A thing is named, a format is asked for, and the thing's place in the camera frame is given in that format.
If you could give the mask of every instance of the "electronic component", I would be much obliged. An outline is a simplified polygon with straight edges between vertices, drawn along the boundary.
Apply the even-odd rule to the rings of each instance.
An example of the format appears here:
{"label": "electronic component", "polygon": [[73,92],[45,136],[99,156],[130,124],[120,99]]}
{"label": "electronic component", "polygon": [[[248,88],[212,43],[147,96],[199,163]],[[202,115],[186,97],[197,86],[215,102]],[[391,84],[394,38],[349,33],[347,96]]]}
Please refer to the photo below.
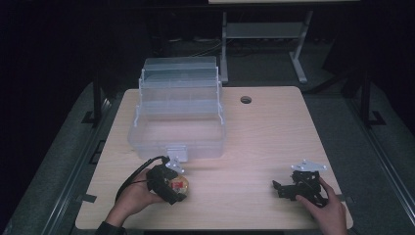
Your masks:
{"label": "electronic component", "polygon": [[146,182],[149,191],[153,190],[157,195],[163,198],[166,202],[169,202],[171,205],[173,205],[176,202],[183,201],[186,198],[186,195],[180,192],[176,192],[170,187],[170,180],[176,178],[178,176],[178,173],[175,170],[166,166],[170,163],[170,158],[165,156],[159,156],[150,159],[146,161],[143,165],[138,167],[138,169],[135,170],[118,189],[115,201],[118,199],[119,195],[126,187],[133,183],[137,183],[133,181],[135,176],[137,176],[141,171],[143,171],[143,169],[145,169],[152,162],[158,159],[162,161],[162,164],[153,166],[153,168],[150,169],[146,174]]}
{"label": "electronic component", "polygon": [[327,167],[303,160],[300,164],[292,165],[291,169],[294,170],[291,176],[294,180],[294,185],[283,186],[275,180],[272,181],[274,188],[278,191],[278,196],[295,201],[296,195],[302,195],[319,208],[326,206],[327,199],[320,195],[321,185],[318,170],[326,170]]}

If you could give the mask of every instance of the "floor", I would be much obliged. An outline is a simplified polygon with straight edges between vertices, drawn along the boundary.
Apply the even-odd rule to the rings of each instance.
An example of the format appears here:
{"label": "floor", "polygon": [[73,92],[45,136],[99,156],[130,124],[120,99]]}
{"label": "floor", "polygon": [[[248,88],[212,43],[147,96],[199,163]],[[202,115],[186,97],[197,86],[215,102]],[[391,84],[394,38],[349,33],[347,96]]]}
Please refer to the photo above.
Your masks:
{"label": "floor", "polygon": [[[308,42],[300,56],[308,83],[300,84],[288,55],[296,43],[295,40],[250,40],[230,44],[229,82],[225,86],[292,85],[307,91],[333,77],[321,69],[331,44]],[[170,42],[171,56],[218,56],[217,45],[217,40],[178,40]],[[85,113],[93,109],[92,85],[85,87],[16,210],[10,230],[4,234],[94,233],[78,230],[74,221],[123,91],[133,87],[130,84],[134,82],[130,80],[123,90],[117,90],[114,97],[105,100],[103,118],[96,128],[82,123]],[[364,126],[358,117],[359,94],[344,98],[341,94],[344,84],[342,80],[318,94],[303,97],[353,217],[354,225],[348,232],[415,234],[415,221],[408,216],[413,208],[405,206],[414,206],[411,195],[415,195],[412,170],[415,138],[375,85],[371,87],[371,111],[378,111],[386,125]],[[128,231],[128,234],[142,233]],[[321,232],[285,231],[285,234]]]}

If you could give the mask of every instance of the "gray carpet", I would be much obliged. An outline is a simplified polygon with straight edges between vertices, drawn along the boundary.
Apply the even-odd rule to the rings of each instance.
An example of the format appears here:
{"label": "gray carpet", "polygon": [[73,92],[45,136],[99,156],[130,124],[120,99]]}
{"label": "gray carpet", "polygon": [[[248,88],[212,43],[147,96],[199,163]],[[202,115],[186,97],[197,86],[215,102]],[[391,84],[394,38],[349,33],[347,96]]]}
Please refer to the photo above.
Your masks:
{"label": "gray carpet", "polygon": [[[250,43],[242,51],[238,48],[230,49],[228,86],[294,85],[307,90],[332,77],[329,72],[321,70],[330,45],[304,46],[300,61],[309,82],[299,84],[288,57],[294,42]],[[211,45],[177,42],[172,45],[172,54],[192,55],[209,47]],[[415,234],[415,227],[396,196],[380,164],[377,151],[368,138],[368,130],[355,115],[358,97],[344,99],[340,95],[342,86],[343,83],[340,82],[318,95],[304,95],[304,100],[353,217],[354,226],[349,234],[356,234],[356,231],[368,235]],[[76,229],[74,221],[81,197],[86,192],[95,169],[89,163],[90,157],[99,142],[107,138],[122,93],[119,91],[118,96],[111,100],[111,106],[104,112],[99,127],[93,129],[91,124],[81,123],[85,113],[92,110],[92,88],[85,88],[16,210],[10,234],[41,234],[55,202],[73,173],[73,167],[82,155],[86,157],[77,169],[78,177],[67,197],[66,206],[63,207],[63,217],[56,221],[57,226],[52,234],[93,234],[93,231]],[[373,126],[371,131],[414,195],[414,136],[392,110],[383,92],[376,87],[372,89],[371,108],[379,111],[387,123]],[[285,233],[321,234],[319,231]],[[128,234],[142,234],[142,231],[129,231]]]}

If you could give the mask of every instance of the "black cable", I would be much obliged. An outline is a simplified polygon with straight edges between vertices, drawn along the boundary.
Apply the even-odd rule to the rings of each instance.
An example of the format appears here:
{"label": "black cable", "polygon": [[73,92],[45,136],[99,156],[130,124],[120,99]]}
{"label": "black cable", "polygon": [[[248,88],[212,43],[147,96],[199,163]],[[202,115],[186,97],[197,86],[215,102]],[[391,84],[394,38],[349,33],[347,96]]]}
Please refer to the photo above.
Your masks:
{"label": "black cable", "polygon": [[148,179],[145,179],[145,180],[138,180],[138,181],[131,182],[129,185],[131,185],[131,184],[135,184],[135,183],[149,182],[149,181],[150,181],[150,180],[148,180]]}
{"label": "black cable", "polygon": [[141,171],[143,171],[143,169],[145,169],[147,166],[149,166],[150,164],[152,164],[155,160],[166,160],[168,159],[168,157],[165,156],[158,156],[155,157],[153,159],[149,159],[148,161],[146,161],[145,163],[143,163],[140,167],[138,167],[138,169],[136,169],[121,185],[121,187],[119,187],[118,191],[116,192],[116,196],[115,196],[115,201],[118,200],[119,196],[121,195],[122,191],[128,187],[131,183],[134,183],[132,180],[135,178],[135,176],[137,176],[139,173],[141,173]]}
{"label": "black cable", "polygon": [[213,46],[213,47],[210,47],[210,48],[208,48],[208,49],[206,49],[206,50],[204,50],[204,51],[202,51],[202,52],[198,52],[198,53],[193,54],[193,55],[188,56],[188,57],[200,57],[200,56],[204,56],[204,55],[206,55],[206,54],[208,54],[208,53],[211,53],[211,52],[216,51],[217,49],[220,49],[220,46],[221,46],[221,45],[222,45],[222,43],[221,43],[221,42],[219,42],[218,44],[216,44],[216,45],[215,45],[215,46]]}

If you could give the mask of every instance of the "hole in table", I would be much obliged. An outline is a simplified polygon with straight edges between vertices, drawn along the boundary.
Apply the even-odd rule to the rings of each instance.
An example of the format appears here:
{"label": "hole in table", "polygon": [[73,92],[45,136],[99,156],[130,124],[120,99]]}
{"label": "hole in table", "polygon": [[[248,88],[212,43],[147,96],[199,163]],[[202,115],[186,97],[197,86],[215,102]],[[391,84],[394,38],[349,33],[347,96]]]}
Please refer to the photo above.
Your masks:
{"label": "hole in table", "polygon": [[249,96],[243,96],[241,97],[241,102],[244,104],[250,104],[253,101],[253,99]]}

